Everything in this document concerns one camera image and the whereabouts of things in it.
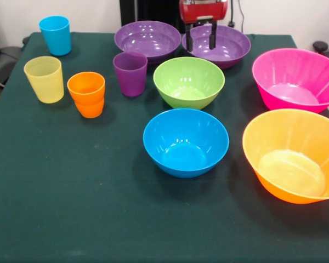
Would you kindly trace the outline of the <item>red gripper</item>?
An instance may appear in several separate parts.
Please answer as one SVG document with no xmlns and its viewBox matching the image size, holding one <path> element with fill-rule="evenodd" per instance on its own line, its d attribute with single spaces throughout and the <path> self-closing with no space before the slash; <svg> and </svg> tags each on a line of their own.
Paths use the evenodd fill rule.
<svg viewBox="0 0 329 263">
<path fill-rule="evenodd" d="M 180 17 L 185 25 L 186 49 L 193 50 L 191 24 L 201 20 L 223 20 L 228 9 L 228 1 L 179 1 Z M 217 23 L 213 22 L 209 35 L 209 49 L 216 47 Z"/>
</svg>

